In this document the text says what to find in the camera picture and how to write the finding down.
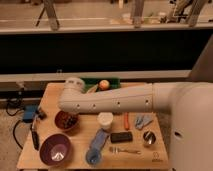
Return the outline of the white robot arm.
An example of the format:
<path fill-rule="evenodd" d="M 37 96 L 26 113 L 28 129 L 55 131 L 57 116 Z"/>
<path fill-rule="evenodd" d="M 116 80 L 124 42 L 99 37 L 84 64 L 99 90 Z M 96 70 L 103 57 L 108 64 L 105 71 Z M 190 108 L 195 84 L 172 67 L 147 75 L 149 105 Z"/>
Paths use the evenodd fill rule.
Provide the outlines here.
<path fill-rule="evenodd" d="M 71 113 L 172 114 L 170 168 L 213 171 L 213 83 L 151 83 L 86 93 L 80 78 L 66 80 L 58 106 Z"/>

